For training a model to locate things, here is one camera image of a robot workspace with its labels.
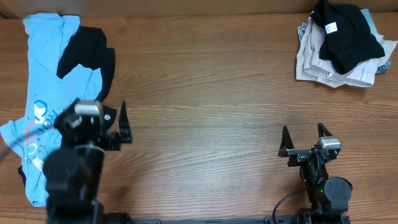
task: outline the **light blue fabric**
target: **light blue fabric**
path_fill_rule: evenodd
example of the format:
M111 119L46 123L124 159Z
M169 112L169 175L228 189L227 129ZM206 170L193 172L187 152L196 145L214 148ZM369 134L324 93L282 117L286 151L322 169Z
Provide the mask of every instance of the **light blue fabric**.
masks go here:
M44 159L61 146L62 136L55 129L46 129L63 109L76 98L94 100L102 88L100 69L92 71L76 66L63 79L57 76L57 66L71 36L79 25L78 16L60 17L56 13L27 16L23 23L28 39L29 81L25 116L0 127L8 146L31 130L38 135L19 139L12 150L22 158L26 176L26 196L33 206L44 206L48 193L42 173Z
M371 34L374 36L377 36L379 33L377 32L376 25L374 25L371 13L369 12L369 9L361 9L362 15L365 17L366 22L368 22L369 28L371 30ZM298 39L301 42L301 39L304 36L305 29L307 28L307 23L303 22L301 26L297 27L297 34L298 34ZM387 71L391 66L391 58L389 58L384 65L381 65L377 71L376 74L385 72Z

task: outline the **white tag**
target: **white tag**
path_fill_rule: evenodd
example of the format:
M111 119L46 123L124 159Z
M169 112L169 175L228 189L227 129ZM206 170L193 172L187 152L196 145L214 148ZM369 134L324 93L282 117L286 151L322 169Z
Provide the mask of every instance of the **white tag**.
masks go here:
M336 22L332 22L331 24L326 25L325 30L327 34L330 34L331 32L336 32L337 31Z
M40 171L43 169L43 163L43 160L39 159L38 157L33 160L33 164L35 164L36 168L38 168Z

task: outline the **wooden surface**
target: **wooden surface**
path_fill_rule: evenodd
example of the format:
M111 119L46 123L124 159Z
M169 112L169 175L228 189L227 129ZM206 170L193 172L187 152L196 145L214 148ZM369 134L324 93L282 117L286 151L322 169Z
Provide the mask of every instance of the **wooden surface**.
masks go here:
M297 26L307 14L83 19L116 51L105 103L126 100L134 144L106 157L99 199L134 218L262 218L301 189L299 168L277 157L287 125L298 149L323 122L343 144L330 176L354 185L353 223L398 219L398 54L371 88L295 81ZM398 39L398 14L373 14ZM0 21L0 124L24 115L27 36ZM44 223L27 201L11 154L0 164L0 223ZM294 214L306 195L280 206Z
M329 0L350 3L371 12L398 10L398 0ZM38 12L82 17L192 16L254 13L310 13L318 0L0 0L10 18Z

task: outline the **stack of folded clothes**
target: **stack of folded clothes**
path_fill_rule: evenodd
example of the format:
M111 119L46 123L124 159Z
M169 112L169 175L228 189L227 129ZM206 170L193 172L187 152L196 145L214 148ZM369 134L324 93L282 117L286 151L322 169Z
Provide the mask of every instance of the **stack of folded clothes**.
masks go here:
M296 79L332 87L373 86L376 73L387 70L397 41L377 33L369 10L319 0L307 23L298 28L301 41Z

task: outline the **pile of clothes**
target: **pile of clothes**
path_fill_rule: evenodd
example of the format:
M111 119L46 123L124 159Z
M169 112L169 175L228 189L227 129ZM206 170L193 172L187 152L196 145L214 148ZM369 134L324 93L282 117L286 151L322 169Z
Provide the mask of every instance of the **pile of clothes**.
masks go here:
M29 81L25 116L0 127L4 142L22 158L18 169L33 206L45 206L48 193L42 173L44 159L60 148L62 136L49 128L55 118L76 98L106 98L111 88L114 49L106 47L99 28L80 26L78 16L39 13L23 19L28 39ZM110 128L116 110L104 107ZM36 131L33 136L21 136Z
M376 73L390 67L397 41L377 33L369 10L319 0L298 28L296 79L338 87L373 86Z

